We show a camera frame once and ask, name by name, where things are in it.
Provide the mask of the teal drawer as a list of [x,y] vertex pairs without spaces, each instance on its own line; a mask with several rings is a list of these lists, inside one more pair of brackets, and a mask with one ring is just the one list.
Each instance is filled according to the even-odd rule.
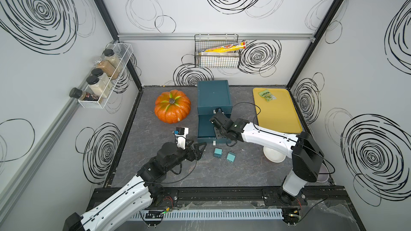
[[210,122],[212,114],[199,115],[199,126],[197,141],[200,143],[206,142],[209,144],[223,144],[230,142],[230,140],[223,138],[221,135],[216,135],[214,125]]

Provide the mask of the teal plug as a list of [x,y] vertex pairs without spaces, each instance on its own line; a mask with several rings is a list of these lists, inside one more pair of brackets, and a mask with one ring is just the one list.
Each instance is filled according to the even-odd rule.
[[215,148],[214,150],[214,157],[221,158],[223,154],[223,150],[220,148]]
[[229,161],[230,163],[233,163],[235,161],[235,158],[236,158],[235,154],[232,152],[229,152],[227,154],[226,160]]

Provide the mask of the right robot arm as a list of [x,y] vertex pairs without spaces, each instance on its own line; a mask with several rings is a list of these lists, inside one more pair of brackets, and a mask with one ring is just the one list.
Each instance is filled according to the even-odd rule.
[[292,159],[292,169],[278,191],[284,204],[295,201],[307,183],[317,181],[324,155],[309,133],[280,133],[245,119],[233,121],[221,112],[215,113],[210,122],[226,139],[258,144]]

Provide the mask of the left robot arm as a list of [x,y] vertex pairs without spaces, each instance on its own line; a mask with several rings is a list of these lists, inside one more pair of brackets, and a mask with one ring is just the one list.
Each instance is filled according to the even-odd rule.
[[71,214],[64,223],[64,231],[114,231],[134,214],[149,207],[162,193],[161,182],[174,167],[184,160],[198,161],[207,144],[185,143],[185,148],[173,142],[162,145],[138,173],[104,202],[82,215]]

